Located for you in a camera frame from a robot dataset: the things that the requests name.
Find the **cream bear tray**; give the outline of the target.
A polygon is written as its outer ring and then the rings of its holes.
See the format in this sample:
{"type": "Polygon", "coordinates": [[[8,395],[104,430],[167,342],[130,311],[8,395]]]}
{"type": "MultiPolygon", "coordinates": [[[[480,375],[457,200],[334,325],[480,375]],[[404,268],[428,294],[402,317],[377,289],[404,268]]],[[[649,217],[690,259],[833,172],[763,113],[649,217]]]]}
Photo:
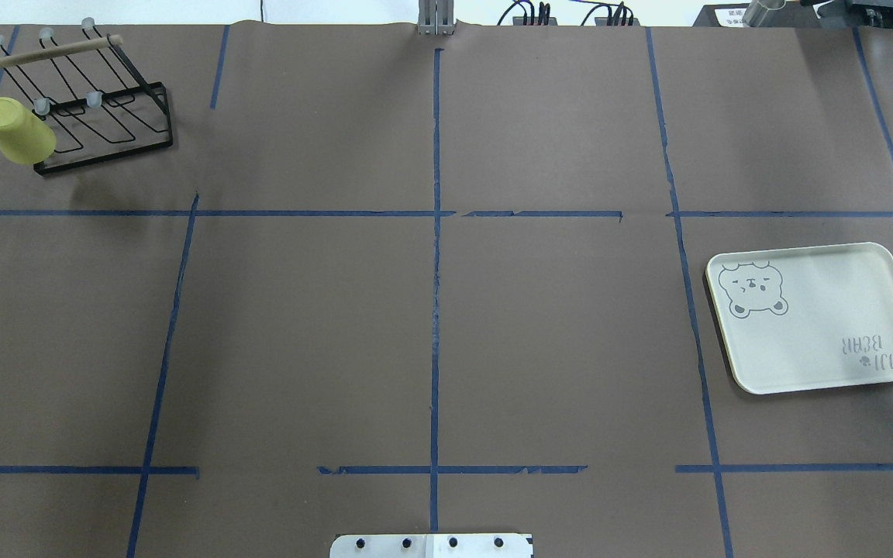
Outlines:
{"type": "Polygon", "coordinates": [[[744,391],[893,382],[893,255],[882,245],[721,253],[705,279],[744,391]]]}

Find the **metal cup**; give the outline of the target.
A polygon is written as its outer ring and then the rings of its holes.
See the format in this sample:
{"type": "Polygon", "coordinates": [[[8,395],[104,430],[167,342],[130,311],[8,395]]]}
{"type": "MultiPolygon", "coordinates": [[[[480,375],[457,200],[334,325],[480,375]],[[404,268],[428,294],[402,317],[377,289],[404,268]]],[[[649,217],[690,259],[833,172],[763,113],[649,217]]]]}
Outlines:
{"type": "Polygon", "coordinates": [[[752,28],[773,27],[786,5],[785,0],[749,1],[742,14],[742,25],[752,28]]]}

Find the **yellow cup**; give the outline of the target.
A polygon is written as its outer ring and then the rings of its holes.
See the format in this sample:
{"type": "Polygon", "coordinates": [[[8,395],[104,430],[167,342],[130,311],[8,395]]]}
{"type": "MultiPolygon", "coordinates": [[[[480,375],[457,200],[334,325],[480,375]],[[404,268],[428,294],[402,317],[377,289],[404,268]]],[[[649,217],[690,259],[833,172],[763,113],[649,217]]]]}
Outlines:
{"type": "Polygon", "coordinates": [[[56,134],[14,98],[0,98],[0,151],[15,164],[47,161],[57,147],[56,134]]]}

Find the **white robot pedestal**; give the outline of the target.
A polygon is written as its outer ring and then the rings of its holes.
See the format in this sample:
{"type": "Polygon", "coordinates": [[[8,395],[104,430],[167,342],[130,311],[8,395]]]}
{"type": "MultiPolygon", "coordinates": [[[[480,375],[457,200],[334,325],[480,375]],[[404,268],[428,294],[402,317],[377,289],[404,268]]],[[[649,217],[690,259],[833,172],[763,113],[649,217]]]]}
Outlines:
{"type": "Polygon", "coordinates": [[[338,536],[329,557],[534,557],[520,533],[411,533],[338,536]]]}

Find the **aluminium frame post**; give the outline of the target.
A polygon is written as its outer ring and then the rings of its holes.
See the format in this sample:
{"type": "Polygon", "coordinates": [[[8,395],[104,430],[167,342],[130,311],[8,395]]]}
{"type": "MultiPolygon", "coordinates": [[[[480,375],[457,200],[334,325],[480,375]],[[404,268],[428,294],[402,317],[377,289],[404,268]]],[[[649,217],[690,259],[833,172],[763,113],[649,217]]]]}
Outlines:
{"type": "Polygon", "coordinates": [[[418,0],[417,5],[420,36],[451,36],[456,32],[456,1],[418,0]]]}

